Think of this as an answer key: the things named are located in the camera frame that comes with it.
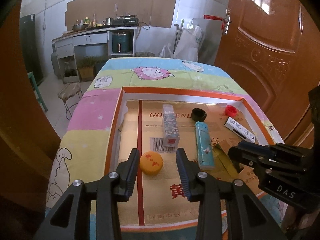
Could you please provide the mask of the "right hand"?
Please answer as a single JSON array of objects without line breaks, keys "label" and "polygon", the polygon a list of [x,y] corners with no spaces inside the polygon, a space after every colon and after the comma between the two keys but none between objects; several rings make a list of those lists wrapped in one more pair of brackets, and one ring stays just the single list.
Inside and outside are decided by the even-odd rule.
[{"label": "right hand", "polygon": [[304,213],[288,206],[281,229],[287,239],[319,239],[319,209]]}]

